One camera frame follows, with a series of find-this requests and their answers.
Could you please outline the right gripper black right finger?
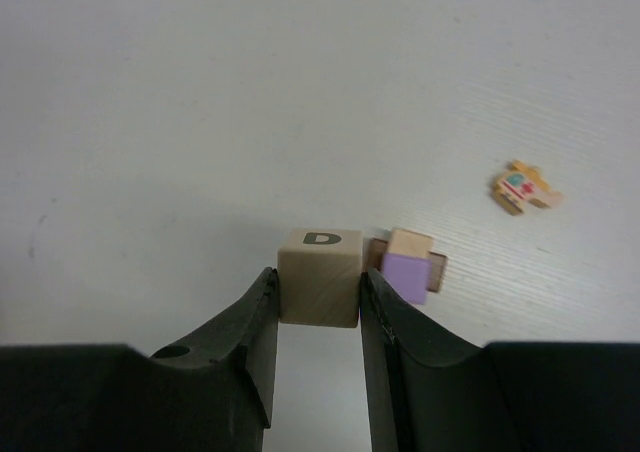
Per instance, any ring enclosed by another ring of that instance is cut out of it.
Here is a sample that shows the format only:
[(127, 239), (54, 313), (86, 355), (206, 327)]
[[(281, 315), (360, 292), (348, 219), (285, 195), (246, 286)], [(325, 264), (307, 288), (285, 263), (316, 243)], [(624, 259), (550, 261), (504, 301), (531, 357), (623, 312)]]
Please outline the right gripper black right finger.
[(635, 343), (475, 346), (405, 302), (376, 270), (360, 282), (376, 451), (635, 451)]

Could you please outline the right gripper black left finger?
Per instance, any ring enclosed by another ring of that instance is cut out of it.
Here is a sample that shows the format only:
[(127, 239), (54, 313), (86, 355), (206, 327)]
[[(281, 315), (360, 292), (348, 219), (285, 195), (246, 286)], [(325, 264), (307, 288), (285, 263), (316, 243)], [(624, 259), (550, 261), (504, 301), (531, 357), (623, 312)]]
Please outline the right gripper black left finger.
[(258, 451), (271, 425), (278, 276), (151, 356), (121, 344), (1, 351), (5, 451)]

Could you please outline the purple cube block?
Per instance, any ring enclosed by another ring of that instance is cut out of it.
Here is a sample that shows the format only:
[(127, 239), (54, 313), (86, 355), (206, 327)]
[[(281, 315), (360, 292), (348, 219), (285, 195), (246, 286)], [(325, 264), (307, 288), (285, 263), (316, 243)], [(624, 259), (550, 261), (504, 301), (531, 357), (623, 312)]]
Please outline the purple cube block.
[(386, 253), (381, 273), (386, 282), (408, 303), (424, 305), (431, 263), (426, 258)]

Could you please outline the dark brown wood block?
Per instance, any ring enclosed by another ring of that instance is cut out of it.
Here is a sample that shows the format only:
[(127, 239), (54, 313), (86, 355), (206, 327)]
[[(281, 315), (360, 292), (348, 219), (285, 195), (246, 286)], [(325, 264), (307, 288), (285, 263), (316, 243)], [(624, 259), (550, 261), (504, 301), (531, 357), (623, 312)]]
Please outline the dark brown wood block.
[[(363, 269), (374, 268), (382, 270), (383, 257), (387, 250), (388, 242), (381, 238), (371, 238), (369, 240)], [(431, 252), (428, 257), (430, 262), (430, 272), (426, 283), (426, 290), (431, 293), (439, 293), (444, 280), (448, 257), (444, 254)]]

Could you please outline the light wood cube block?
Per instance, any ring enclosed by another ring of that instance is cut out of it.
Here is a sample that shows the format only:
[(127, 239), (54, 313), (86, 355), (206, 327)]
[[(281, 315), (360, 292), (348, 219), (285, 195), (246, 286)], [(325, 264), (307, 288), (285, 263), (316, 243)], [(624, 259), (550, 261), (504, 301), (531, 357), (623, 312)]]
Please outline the light wood cube block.
[(280, 320), (356, 327), (363, 241), (363, 233), (357, 230), (292, 230), (278, 251)]

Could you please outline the patterned small wood block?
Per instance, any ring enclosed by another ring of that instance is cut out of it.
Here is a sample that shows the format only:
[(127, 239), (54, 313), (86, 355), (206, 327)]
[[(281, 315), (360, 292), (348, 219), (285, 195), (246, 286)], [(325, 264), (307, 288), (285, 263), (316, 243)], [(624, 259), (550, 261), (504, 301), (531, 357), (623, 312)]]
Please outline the patterned small wood block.
[(563, 200), (563, 195), (543, 179), (539, 168), (518, 160), (511, 161), (505, 171), (494, 178), (491, 197), (512, 216), (522, 215), (527, 204), (549, 209)]

